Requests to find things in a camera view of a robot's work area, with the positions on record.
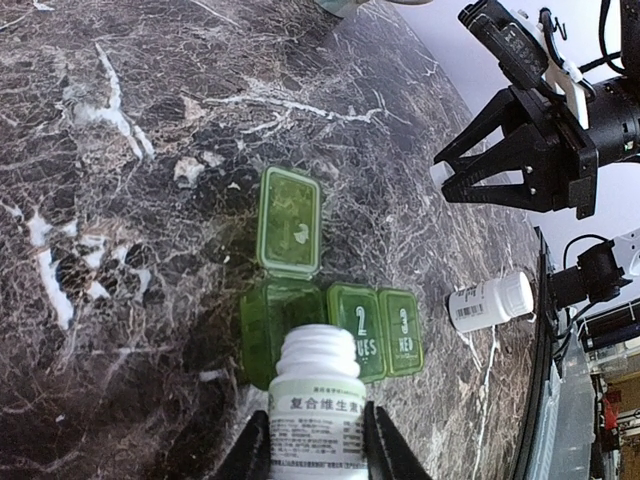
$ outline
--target number 2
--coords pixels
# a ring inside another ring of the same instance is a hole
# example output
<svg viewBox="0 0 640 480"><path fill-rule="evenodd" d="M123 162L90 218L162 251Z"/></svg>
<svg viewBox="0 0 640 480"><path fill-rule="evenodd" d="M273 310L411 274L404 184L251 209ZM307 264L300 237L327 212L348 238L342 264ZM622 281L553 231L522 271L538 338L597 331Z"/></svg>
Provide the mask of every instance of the number 2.
<svg viewBox="0 0 640 480"><path fill-rule="evenodd" d="M367 336L367 329L364 326L365 314L364 314L364 308L363 307L357 307L356 308L356 317L358 317L358 336L359 337L366 337Z"/></svg>
<svg viewBox="0 0 640 480"><path fill-rule="evenodd" d="M400 309L400 319L402 320L402 333L407 335L409 333L409 316L404 308Z"/></svg>

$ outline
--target marble tabletop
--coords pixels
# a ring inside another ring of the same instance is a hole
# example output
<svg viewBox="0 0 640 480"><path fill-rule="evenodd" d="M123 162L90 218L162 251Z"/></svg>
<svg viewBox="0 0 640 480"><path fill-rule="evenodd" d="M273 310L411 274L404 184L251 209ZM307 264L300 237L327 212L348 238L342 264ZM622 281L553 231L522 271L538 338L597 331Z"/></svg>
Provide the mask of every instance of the marble tabletop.
<svg viewBox="0 0 640 480"><path fill-rule="evenodd" d="M266 395L239 380L269 165L324 189L317 281L419 300L426 368L369 388L436 479L509 470L524 321L460 336L445 296L533 279L524 213L449 205L470 120L377 0L47 0L0 8L0 477L206 478Z"/></svg>

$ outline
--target green pill box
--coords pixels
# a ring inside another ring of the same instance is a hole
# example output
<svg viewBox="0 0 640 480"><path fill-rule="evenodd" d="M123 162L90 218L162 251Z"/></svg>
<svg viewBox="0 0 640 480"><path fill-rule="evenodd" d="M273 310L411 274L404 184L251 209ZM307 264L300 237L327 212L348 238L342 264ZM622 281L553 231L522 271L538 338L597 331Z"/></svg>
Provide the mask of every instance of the green pill box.
<svg viewBox="0 0 640 480"><path fill-rule="evenodd" d="M424 352L416 297L411 292L385 289L380 290L378 299L387 341L389 376L422 371Z"/></svg>
<svg viewBox="0 0 640 480"><path fill-rule="evenodd" d="M258 262L273 276L311 279L320 269L320 185L278 167L262 175Z"/></svg>
<svg viewBox="0 0 640 480"><path fill-rule="evenodd" d="M242 363L249 381L267 390L284 338L293 328L327 323L324 297L312 283L267 279L240 300Z"/></svg>
<svg viewBox="0 0 640 480"><path fill-rule="evenodd" d="M382 380L387 375L384 332L378 296L370 288L333 285L327 292L329 322L351 332L356 340L360 380Z"/></svg>

